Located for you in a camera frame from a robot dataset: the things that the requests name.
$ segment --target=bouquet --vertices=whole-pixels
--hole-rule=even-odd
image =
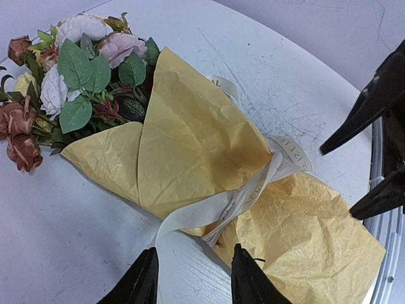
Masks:
[[[143,122],[159,48],[152,38],[133,35],[125,18],[77,15],[39,42],[11,40],[8,56],[30,73],[15,91],[0,88],[0,140],[18,170],[43,160],[40,145],[61,152],[69,144],[127,122]]]
[[[229,265],[240,243],[294,304],[364,298],[384,248],[303,172],[294,141],[265,138],[224,94],[235,85],[132,35],[125,14],[74,16],[39,37],[11,41],[9,57],[31,73],[13,92],[10,75],[1,82],[0,139],[19,170],[41,164],[39,145],[53,147],[161,218],[156,242],[183,230]]]

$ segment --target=yellow wrapping paper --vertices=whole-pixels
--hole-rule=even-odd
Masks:
[[[214,250],[231,264],[240,243],[293,304],[361,303],[385,254],[342,196],[305,173],[267,185]]]
[[[243,186],[270,160],[264,137],[222,91],[169,49],[162,50],[144,125],[127,123],[65,148],[62,155],[106,189],[166,218],[172,211]],[[189,233],[201,236],[200,229]],[[293,303],[359,303],[384,249],[334,190],[306,174],[270,184],[224,231]]]

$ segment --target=table surface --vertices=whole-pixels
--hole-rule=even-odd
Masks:
[[[19,24],[13,16],[16,1],[34,12]],[[59,4],[59,9],[46,0],[35,7],[16,1],[3,9],[4,33],[35,37],[36,28],[47,29],[85,10],[76,0],[76,6]],[[318,151],[357,98],[352,85],[286,38],[220,4],[135,2],[107,1],[89,12],[120,16],[127,11],[133,33],[152,36],[204,75],[235,82],[238,106],[259,130],[297,141],[313,175],[350,205],[366,194],[369,129],[327,156]],[[38,18],[39,13],[46,17]],[[0,57],[9,38],[1,38]],[[2,65],[13,75],[23,72],[9,60]],[[43,154],[42,166],[24,174],[8,160],[6,143],[0,143],[0,303],[97,303],[150,245],[161,221],[89,181],[62,157],[48,157],[46,149]],[[173,232],[158,250],[162,303],[231,303],[230,271],[201,240]]]

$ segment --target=pink rose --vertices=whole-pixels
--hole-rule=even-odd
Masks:
[[[130,34],[114,33],[100,43],[100,54],[108,61],[110,68],[116,68],[132,52],[145,56],[147,47],[144,41]]]

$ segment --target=artificial flower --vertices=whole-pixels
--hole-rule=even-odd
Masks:
[[[7,138],[7,155],[13,162],[17,163],[17,169],[23,168],[30,172],[33,168],[39,167],[43,161],[41,149],[33,135],[17,135]]]
[[[7,138],[8,120],[7,116],[3,114],[3,107],[0,106],[0,141]]]
[[[28,86],[30,85],[30,82],[32,82],[32,84],[34,85],[34,89],[36,91],[37,81],[35,80],[34,76],[25,72],[23,75],[21,75],[17,78],[17,83],[15,84],[14,91],[20,92],[22,94],[22,96],[27,95]]]
[[[107,59],[110,68],[116,68],[132,52],[143,58],[146,51],[145,42],[130,34],[114,33],[100,43],[100,54]]]
[[[59,75],[58,64],[55,64],[45,74],[40,93],[41,109],[52,116],[51,120],[54,120],[61,113],[67,95],[68,87],[63,80],[63,76]]]
[[[68,91],[68,101],[73,101],[80,95],[80,90],[72,90],[69,89]]]
[[[31,52],[34,53],[35,60],[38,63],[38,65],[41,67],[42,64],[44,63],[44,60],[42,59],[42,56],[41,56],[41,51],[38,49],[34,49],[34,50],[31,50]]]
[[[22,36],[10,40],[10,43],[8,44],[8,58],[13,60],[17,65],[22,66],[24,64],[22,54],[27,52],[28,47],[31,44],[32,41],[29,36]]]
[[[52,54],[46,56],[44,59],[44,69],[45,71],[49,71],[56,63],[58,62],[58,55]]]
[[[132,34],[128,26],[128,21],[125,18],[126,14],[127,13],[121,14],[122,19],[109,16],[107,19],[104,19],[104,22],[107,23],[114,30],[114,32]]]
[[[60,27],[56,34],[56,45],[62,46],[65,39],[76,43],[83,33],[88,35],[92,40],[101,40],[107,35],[107,25],[103,19],[95,15],[77,15],[67,19]]]
[[[55,65],[55,63],[58,62],[58,56],[59,48],[55,45],[55,43],[51,47],[45,47],[45,53],[42,55],[45,71],[48,72]]]
[[[25,96],[24,106],[12,102],[1,108],[8,124],[8,135],[31,134],[37,114],[30,108],[30,100],[30,96]]]

